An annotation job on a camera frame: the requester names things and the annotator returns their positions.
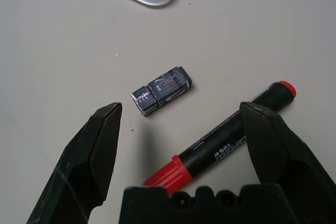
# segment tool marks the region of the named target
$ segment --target red marker cap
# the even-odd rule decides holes
[[[187,168],[175,155],[172,157],[172,161],[162,167],[152,177],[147,179],[143,186],[162,186],[167,190],[167,194],[171,195],[174,192],[180,190],[193,180]]]
[[[295,98],[296,97],[296,90],[295,88],[292,86],[292,84],[290,84],[289,82],[287,81],[279,81],[279,83],[281,83],[282,85],[286,86],[290,92],[292,92],[293,94],[293,97]]]

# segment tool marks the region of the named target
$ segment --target marker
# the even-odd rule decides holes
[[[295,88],[287,81],[271,84],[251,102],[279,112],[296,97]],[[146,180],[144,186],[162,186],[168,195],[189,184],[204,170],[222,160],[245,140],[243,121],[239,110],[208,134],[182,152]]]

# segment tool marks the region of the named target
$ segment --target table surface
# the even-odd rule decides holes
[[[89,223],[117,224],[143,181],[274,81],[281,115],[336,181],[336,0],[0,0],[0,216],[25,223],[64,147],[99,107],[122,102],[108,198]],[[175,66],[194,88],[143,117],[130,93]],[[258,183],[246,144],[194,180]]]

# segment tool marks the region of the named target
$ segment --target eraser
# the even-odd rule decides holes
[[[142,115],[158,109],[191,87],[192,81],[182,67],[175,67],[131,94]]]

